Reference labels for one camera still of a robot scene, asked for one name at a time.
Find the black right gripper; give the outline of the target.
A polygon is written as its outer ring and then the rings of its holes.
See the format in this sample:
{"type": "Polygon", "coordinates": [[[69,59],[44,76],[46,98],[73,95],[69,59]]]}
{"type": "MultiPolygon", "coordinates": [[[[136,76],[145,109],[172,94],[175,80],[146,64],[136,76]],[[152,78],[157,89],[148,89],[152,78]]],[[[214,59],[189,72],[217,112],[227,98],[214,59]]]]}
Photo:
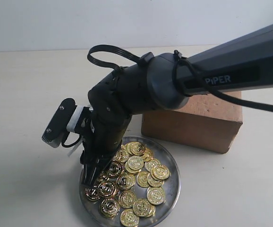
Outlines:
{"type": "Polygon", "coordinates": [[[92,188],[101,173],[108,168],[120,148],[131,119],[132,115],[127,115],[121,124],[116,124],[111,120],[104,120],[96,111],[90,114],[90,131],[85,135],[84,151],[80,156],[80,163],[83,164],[83,186],[92,188]]]}

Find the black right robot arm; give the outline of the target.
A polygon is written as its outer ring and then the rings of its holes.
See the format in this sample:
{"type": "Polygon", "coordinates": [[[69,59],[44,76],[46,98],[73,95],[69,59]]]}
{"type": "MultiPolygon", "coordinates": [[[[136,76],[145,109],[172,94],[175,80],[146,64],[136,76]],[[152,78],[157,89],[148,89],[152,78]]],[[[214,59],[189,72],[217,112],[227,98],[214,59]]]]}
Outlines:
{"type": "Polygon", "coordinates": [[[93,186],[119,150],[131,118],[176,110],[194,95],[273,113],[273,105],[230,96],[230,91],[273,87],[273,24],[212,49],[184,57],[179,51],[139,57],[116,46],[92,47],[87,59],[111,73],[88,92],[92,111],[85,135],[83,183],[93,186]]]}

